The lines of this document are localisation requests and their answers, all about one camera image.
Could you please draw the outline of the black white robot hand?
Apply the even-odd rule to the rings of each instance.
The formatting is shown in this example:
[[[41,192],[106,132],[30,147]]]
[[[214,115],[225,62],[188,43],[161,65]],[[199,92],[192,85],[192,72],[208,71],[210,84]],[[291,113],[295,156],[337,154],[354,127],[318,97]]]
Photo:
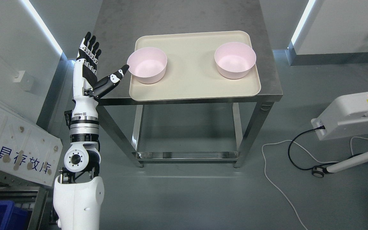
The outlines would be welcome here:
[[[116,88],[129,70],[129,65],[123,65],[119,70],[98,80],[97,65],[101,55],[96,36],[87,32],[73,66],[73,97],[87,96],[98,100]]]

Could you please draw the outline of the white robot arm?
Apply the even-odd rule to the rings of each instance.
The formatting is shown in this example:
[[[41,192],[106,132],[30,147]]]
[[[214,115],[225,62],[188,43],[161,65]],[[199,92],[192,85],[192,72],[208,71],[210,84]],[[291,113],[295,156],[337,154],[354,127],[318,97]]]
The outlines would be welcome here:
[[[88,96],[73,99],[75,108],[66,115],[71,145],[54,181],[53,206],[60,229],[98,230],[104,200],[104,182],[98,175],[98,102]]]

